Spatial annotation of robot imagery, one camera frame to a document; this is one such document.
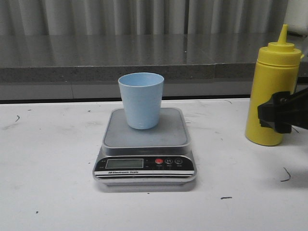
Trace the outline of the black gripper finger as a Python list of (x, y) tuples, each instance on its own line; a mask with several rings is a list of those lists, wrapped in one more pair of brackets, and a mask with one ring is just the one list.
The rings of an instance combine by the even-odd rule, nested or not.
[(280, 91), (257, 107), (259, 123), (280, 134), (291, 133), (292, 126), (308, 128), (308, 89), (291, 94)]

